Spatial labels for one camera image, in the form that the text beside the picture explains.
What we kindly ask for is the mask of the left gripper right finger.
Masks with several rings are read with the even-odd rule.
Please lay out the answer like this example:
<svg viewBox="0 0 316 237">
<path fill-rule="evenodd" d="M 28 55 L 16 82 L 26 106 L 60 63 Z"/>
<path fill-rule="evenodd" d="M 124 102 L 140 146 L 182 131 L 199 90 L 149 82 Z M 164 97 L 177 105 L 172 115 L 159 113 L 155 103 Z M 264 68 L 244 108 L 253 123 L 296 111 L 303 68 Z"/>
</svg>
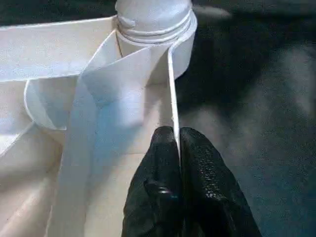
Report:
<svg viewBox="0 0 316 237">
<path fill-rule="evenodd" d="M 240 186 L 221 154 L 199 131 L 180 129 L 184 234 L 188 237 L 259 237 Z"/>
</svg>

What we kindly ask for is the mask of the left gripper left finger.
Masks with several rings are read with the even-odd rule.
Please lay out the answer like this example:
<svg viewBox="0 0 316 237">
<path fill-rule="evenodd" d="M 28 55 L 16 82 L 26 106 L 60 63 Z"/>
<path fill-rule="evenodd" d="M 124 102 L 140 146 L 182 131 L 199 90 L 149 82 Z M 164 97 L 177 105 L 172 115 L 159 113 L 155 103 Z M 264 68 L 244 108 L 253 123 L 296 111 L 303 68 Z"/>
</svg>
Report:
<svg viewBox="0 0 316 237">
<path fill-rule="evenodd" d="M 123 237 L 177 237 L 182 185 L 173 128 L 161 126 L 131 179 L 123 209 Z"/>
</svg>

